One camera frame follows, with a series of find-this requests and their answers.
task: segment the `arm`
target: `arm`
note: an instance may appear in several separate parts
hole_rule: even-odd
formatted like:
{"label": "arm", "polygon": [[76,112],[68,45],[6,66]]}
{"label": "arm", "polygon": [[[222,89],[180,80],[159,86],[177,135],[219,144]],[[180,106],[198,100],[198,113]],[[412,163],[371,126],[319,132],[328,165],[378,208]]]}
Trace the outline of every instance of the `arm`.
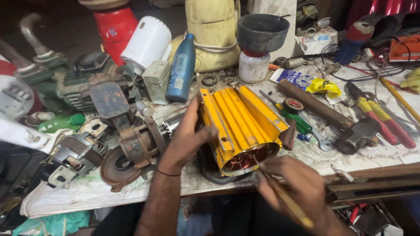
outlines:
{"label": "arm", "polygon": [[[286,179],[291,188],[290,195],[314,222],[314,228],[310,231],[313,235],[356,235],[326,204],[325,181],[316,170],[290,156],[270,158],[260,166],[268,174],[283,176]],[[267,203],[277,212],[288,215],[261,173],[258,174],[258,180],[258,191]]]}
{"label": "arm", "polygon": [[202,144],[218,134],[214,126],[206,126],[195,133],[199,104],[198,97],[192,99],[162,155],[157,166],[160,172],[155,171],[136,236],[176,235],[182,168],[194,157]]}

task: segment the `wooden hammer handle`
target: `wooden hammer handle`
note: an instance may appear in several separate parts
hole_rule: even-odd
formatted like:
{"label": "wooden hammer handle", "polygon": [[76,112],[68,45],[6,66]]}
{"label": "wooden hammer handle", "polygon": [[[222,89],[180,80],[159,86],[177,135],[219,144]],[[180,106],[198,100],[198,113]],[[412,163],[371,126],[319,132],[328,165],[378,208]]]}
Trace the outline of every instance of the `wooden hammer handle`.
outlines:
{"label": "wooden hammer handle", "polygon": [[280,80],[277,88],[287,97],[294,98],[301,102],[306,109],[312,111],[317,116],[321,117],[337,129],[346,131],[354,124],[353,120],[350,118],[345,117],[331,107],[325,105],[314,96],[312,96],[311,93],[303,91],[301,88],[290,83],[286,79]]}

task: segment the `green bottle cap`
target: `green bottle cap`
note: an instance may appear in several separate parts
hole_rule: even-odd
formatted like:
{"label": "green bottle cap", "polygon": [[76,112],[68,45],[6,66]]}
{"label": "green bottle cap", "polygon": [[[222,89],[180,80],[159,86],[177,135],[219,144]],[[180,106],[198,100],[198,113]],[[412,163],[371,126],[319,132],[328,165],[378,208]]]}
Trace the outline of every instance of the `green bottle cap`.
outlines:
{"label": "green bottle cap", "polygon": [[70,124],[74,126],[82,125],[85,122],[84,115],[82,114],[75,114],[70,117]]}

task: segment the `green screwdriver handle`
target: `green screwdriver handle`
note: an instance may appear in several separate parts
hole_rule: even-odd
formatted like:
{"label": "green screwdriver handle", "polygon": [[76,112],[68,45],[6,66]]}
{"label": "green screwdriver handle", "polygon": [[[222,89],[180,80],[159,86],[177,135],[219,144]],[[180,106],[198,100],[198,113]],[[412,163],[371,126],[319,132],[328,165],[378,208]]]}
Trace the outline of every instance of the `green screwdriver handle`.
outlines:
{"label": "green screwdriver handle", "polygon": [[300,118],[299,115],[290,114],[285,109],[281,110],[281,115],[286,119],[294,119],[296,121],[296,129],[301,134],[309,134],[310,132],[312,132],[312,126],[308,125],[308,123],[302,120],[302,118]]}

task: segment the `green plastic bag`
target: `green plastic bag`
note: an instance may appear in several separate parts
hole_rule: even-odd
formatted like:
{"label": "green plastic bag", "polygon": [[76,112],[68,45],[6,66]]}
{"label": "green plastic bag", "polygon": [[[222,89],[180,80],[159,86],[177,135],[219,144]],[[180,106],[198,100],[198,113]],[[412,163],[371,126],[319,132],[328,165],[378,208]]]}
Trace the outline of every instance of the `green plastic bag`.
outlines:
{"label": "green plastic bag", "polygon": [[79,230],[80,227],[89,226],[89,211],[77,211],[56,215],[49,215],[35,219],[28,219],[15,230],[12,236],[29,230],[41,231],[39,236],[65,236]]}

